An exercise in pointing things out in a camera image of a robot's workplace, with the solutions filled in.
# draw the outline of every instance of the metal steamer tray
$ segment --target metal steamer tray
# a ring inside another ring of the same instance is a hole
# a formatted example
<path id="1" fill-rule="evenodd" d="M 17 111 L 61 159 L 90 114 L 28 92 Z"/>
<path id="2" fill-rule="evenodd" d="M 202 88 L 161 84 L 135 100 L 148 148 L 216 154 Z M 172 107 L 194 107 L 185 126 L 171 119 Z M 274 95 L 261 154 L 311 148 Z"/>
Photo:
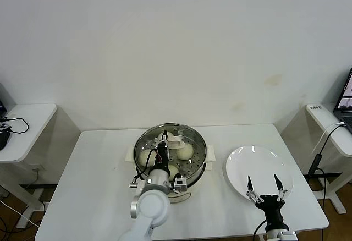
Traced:
<path id="1" fill-rule="evenodd" d="M 175 123 L 161 124 L 147 130 L 136 142 L 133 150 L 133 158 L 136 168 L 139 172 L 144 170 L 144 166 L 139 164 L 139 155 L 144 150 L 154 149 L 159 143 L 158 136 L 164 131 L 178 136 L 183 142 L 192 145 L 193 156 L 189 160 L 180 160 L 177 158 L 177 150 L 170 149 L 169 165 L 175 166 L 179 173 L 187 180 L 187 185 L 192 186 L 203 174 L 206 168 L 207 146 L 203 137 L 193 128 Z M 142 175 L 144 178 L 148 177 L 148 168 Z"/>

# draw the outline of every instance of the white table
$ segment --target white table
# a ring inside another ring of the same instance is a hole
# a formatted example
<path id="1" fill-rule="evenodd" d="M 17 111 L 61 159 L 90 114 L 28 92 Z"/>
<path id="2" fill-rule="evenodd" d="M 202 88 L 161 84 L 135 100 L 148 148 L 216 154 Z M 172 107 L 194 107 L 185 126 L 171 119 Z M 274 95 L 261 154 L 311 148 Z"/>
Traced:
<path id="1" fill-rule="evenodd" d="M 16 163 L 23 160 L 39 135 L 44 130 L 49 120 L 56 111 L 54 104 L 40 105 L 14 105 L 6 106 L 8 118 L 24 118 L 29 125 L 29 130 L 24 134 L 11 134 L 4 149 L 0 150 L 0 163 Z M 25 130 L 26 125 L 22 120 L 8 121 L 7 124 L 12 126 L 14 131 Z M 24 212 L 25 216 L 31 216 L 34 211 L 43 211 L 43 204 L 38 200 L 42 189 L 37 189 L 33 195 L 29 194 L 25 189 L 18 185 L 13 175 L 8 173 L 0 166 L 0 185 L 15 195 L 17 198 L 28 204 L 28 208 Z M 25 228 L 27 221 L 22 219 L 17 227 Z"/>
<path id="2" fill-rule="evenodd" d="M 306 110 L 321 127 L 321 129 L 325 130 L 331 124 L 340 122 L 340 120 L 333 114 L 334 106 L 335 104 L 333 103 L 314 103 L 307 105 Z M 327 130 L 327 133 L 331 132 L 335 127 L 336 125 L 334 127 L 330 127 L 330 129 Z M 347 128 L 339 128 L 334 131 L 334 133 L 330 136 L 330 140 L 343 156 L 352 157 L 352 134 L 347 130 Z M 324 185 L 323 178 L 320 178 L 319 180 L 321 184 Z M 347 211 L 338 198 L 336 191 L 350 180 L 352 180 L 352 170 L 351 172 L 342 173 L 331 184 L 328 182 L 326 184 L 326 198 L 331 200 L 339 214 L 347 213 Z M 318 200 L 323 199 L 323 190 L 315 191 L 314 195 Z"/>
<path id="3" fill-rule="evenodd" d="M 155 229 L 153 240 L 202 239 L 252 235 L 264 214 L 227 184 L 223 165 L 231 151 L 245 144 L 268 147 L 284 158 L 294 189 L 282 208 L 285 223 L 295 231 L 321 229 L 328 220 L 285 143 L 271 124 L 197 127 L 214 145 L 216 162 L 197 191 L 173 204 L 168 221 Z M 134 220 L 128 185 L 135 175 L 125 162 L 128 147 L 145 129 L 82 132 L 59 181 L 36 241 L 117 240 Z M 265 232 L 262 227 L 258 234 Z"/>

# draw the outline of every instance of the wooden floor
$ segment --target wooden floor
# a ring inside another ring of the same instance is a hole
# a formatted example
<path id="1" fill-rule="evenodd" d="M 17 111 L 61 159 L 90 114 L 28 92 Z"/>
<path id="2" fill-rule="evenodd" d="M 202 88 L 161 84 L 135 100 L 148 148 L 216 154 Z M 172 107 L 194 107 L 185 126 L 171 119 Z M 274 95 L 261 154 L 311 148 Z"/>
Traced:
<path id="1" fill-rule="evenodd" d="M 310 181 L 310 186 L 312 190 L 320 190 L 322 187 L 317 179 Z M 54 189 L 46 189 L 42 195 L 41 201 L 50 201 Z M 337 195 L 340 197 L 342 203 L 347 209 L 347 214 L 339 215 L 336 213 L 334 207 L 332 206 L 329 200 L 325 203 L 325 213 L 329 219 L 330 225 L 327 229 L 324 230 L 324 241 L 352 241 L 352 184 L 347 184 L 342 187 Z M 9 195 L 7 198 L 3 198 L 7 205 L 16 209 L 19 212 L 23 212 L 25 209 L 25 204 L 18 200 L 13 195 Z M 43 216 L 43 212 L 34 213 L 31 220 L 34 222 L 39 221 Z M 16 232 L 19 229 L 14 228 L 19 216 L 0 204 L 0 217 L 5 221 L 7 225 L 8 232 Z M 4 230 L 4 225 L 0 222 L 0 229 Z M 0 241 L 34 241 L 37 228 L 35 226 L 28 228 L 27 230 L 20 233 L 4 234 L 0 232 Z M 320 241 L 321 240 L 321 231 L 309 231 L 302 232 L 298 234 L 300 241 Z M 217 240 L 217 241 L 251 241 L 251 237 L 242 237 L 242 238 L 222 238 L 222 239 L 208 239 L 208 240 Z"/>

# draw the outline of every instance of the white side table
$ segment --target white side table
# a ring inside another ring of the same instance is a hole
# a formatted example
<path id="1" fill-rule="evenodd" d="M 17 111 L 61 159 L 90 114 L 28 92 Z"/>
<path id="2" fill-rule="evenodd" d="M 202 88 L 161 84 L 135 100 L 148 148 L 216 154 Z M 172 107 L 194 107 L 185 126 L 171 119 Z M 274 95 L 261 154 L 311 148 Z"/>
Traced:
<path id="1" fill-rule="evenodd" d="M 307 105 L 306 110 L 321 127 L 321 129 L 325 130 L 331 124 L 340 122 L 340 120 L 337 119 L 333 114 L 334 106 L 335 104 L 333 103 L 314 103 Z M 327 133 L 331 132 L 335 127 L 330 127 L 330 129 L 327 130 Z M 352 134 L 346 128 L 337 129 L 330 136 L 330 140 L 343 156 L 352 157 Z M 343 187 L 350 180 L 352 180 L 352 170 L 350 172 L 342 173 L 331 184 L 326 182 L 326 199 L 331 200 L 339 214 L 347 213 L 347 211 L 338 198 L 336 191 Z M 322 185 L 324 185 L 323 178 L 320 178 L 319 181 Z M 314 195 L 318 200 L 321 200 L 323 199 L 324 190 L 315 191 Z"/>
<path id="2" fill-rule="evenodd" d="M 24 118 L 29 125 L 29 130 L 24 134 L 11 134 L 7 145 L 0 150 L 0 163 L 16 163 L 22 161 L 31 150 L 35 141 L 44 130 L 49 120 L 56 111 L 54 104 L 42 105 L 15 105 L 6 106 L 8 118 Z M 7 122 L 13 127 L 13 130 L 23 130 L 24 123 L 21 120 Z M 43 211 L 43 203 L 39 201 L 43 189 L 36 189 L 33 195 L 28 193 L 17 181 L 13 179 L 13 175 L 0 166 L 0 185 L 15 195 L 18 199 L 28 205 L 23 215 L 29 218 L 34 211 Z M 17 228 L 25 228 L 27 220 L 21 217 L 17 224 Z"/>

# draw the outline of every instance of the round plate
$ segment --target round plate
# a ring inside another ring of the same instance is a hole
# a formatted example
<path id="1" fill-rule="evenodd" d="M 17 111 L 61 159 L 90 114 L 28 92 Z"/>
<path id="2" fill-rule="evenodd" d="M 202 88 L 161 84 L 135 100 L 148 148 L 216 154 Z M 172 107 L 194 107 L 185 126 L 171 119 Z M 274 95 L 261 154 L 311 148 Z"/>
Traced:
<path id="1" fill-rule="evenodd" d="M 226 160 L 226 175 L 232 186 L 246 199 L 248 176 L 258 195 L 278 194 L 274 174 L 281 180 L 285 197 L 293 189 L 293 179 L 289 168 L 280 157 L 261 146 L 242 146 L 233 151 Z"/>

